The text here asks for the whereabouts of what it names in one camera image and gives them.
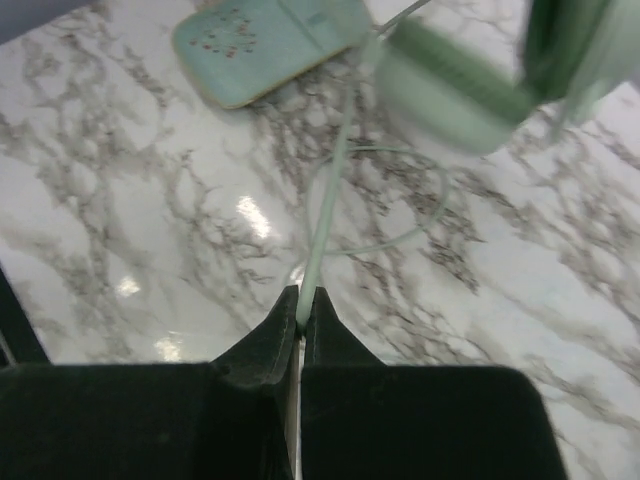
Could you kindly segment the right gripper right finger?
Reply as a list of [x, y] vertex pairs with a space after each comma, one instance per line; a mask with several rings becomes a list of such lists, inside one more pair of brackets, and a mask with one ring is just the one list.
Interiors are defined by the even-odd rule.
[[301, 376], [306, 479], [563, 479], [541, 395], [504, 366], [390, 366], [323, 288]]

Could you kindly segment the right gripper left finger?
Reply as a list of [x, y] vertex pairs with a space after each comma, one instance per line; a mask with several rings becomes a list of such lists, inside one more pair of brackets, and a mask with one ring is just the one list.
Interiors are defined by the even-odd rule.
[[1, 374], [5, 479], [288, 479], [298, 291], [216, 360]]

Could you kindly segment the mint green wired headphones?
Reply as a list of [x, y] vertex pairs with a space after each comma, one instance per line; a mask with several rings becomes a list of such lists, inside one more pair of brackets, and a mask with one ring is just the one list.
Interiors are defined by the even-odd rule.
[[518, 81], [414, 13], [407, 7], [365, 35], [358, 57], [373, 65], [385, 100], [440, 141], [476, 155], [498, 149], [550, 103], [558, 107], [549, 129], [557, 138], [639, 64], [635, 1], [532, 2]]

